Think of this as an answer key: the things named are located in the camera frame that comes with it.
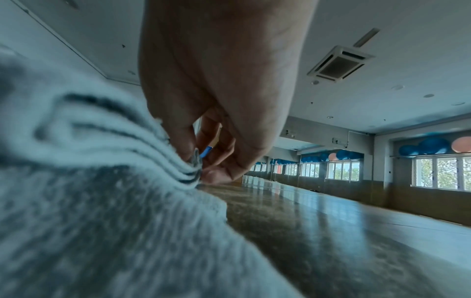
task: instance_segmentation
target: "pink balloon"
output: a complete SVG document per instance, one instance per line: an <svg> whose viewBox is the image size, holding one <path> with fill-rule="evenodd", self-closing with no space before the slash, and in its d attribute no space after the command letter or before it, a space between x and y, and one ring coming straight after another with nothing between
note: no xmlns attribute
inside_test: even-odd
<svg viewBox="0 0 471 298"><path fill-rule="evenodd" d="M329 154L329 161L338 161L339 159L337 158L337 154L331 153Z"/></svg>
<svg viewBox="0 0 471 298"><path fill-rule="evenodd" d="M451 148L456 153L471 152L471 136L459 137L453 141Z"/></svg>

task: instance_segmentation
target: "ceiling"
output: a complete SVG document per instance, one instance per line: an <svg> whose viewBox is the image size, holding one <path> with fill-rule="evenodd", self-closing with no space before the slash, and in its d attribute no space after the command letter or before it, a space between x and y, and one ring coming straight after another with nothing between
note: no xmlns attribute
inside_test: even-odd
<svg viewBox="0 0 471 298"><path fill-rule="evenodd" d="M288 150L303 150L303 149L312 148L315 146L317 145L308 143L308 142L299 141L292 138L282 137L282 136L279 136L276 139L275 145L273 145L273 147L278 147L278 148L288 149Z"/></svg>
<svg viewBox="0 0 471 298"><path fill-rule="evenodd" d="M20 1L108 78L138 83L143 0L75 0L79 10L65 0ZM289 114L380 133L470 113L469 15L469 0L321 0ZM311 84L306 74L334 46L352 47L374 27L381 31L359 49L375 56L369 64L342 82Z"/></svg>

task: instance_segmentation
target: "finger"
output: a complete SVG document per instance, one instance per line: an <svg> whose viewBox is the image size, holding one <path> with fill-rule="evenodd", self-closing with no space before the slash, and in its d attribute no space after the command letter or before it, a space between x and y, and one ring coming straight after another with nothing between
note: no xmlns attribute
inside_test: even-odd
<svg viewBox="0 0 471 298"><path fill-rule="evenodd" d="M201 180L205 184L224 184L234 181L245 174L250 167L269 149L251 148L245 144L235 143L234 153L221 164L203 170Z"/></svg>
<svg viewBox="0 0 471 298"><path fill-rule="evenodd" d="M193 126L178 128L164 125L164 129L170 137L170 144L175 147L181 159L184 161L190 160L196 148L196 136Z"/></svg>
<svg viewBox="0 0 471 298"><path fill-rule="evenodd" d="M216 146L212 148L208 155L203 159L203 168L220 164L234 152L235 143L236 139L223 127L219 133L219 140Z"/></svg>
<svg viewBox="0 0 471 298"><path fill-rule="evenodd" d="M200 153L203 152L212 140L216 138L219 126L219 122L206 116L201 117L201 128L196 135L196 147Z"/></svg>

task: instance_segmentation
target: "glossy floor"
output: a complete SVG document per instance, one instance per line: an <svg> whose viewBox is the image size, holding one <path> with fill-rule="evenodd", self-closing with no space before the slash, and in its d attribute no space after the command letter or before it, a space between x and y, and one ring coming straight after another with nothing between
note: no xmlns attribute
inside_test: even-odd
<svg viewBox="0 0 471 298"><path fill-rule="evenodd" d="M202 188L307 297L471 298L467 227L256 177Z"/></svg>

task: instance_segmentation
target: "hand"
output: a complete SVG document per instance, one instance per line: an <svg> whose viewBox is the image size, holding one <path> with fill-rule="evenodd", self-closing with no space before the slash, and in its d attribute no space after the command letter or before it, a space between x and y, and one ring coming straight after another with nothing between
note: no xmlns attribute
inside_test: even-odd
<svg viewBox="0 0 471 298"><path fill-rule="evenodd" d="M147 1L139 74L151 114L184 160L202 152L222 124L203 182L233 181L271 149L288 116L315 4Z"/></svg>

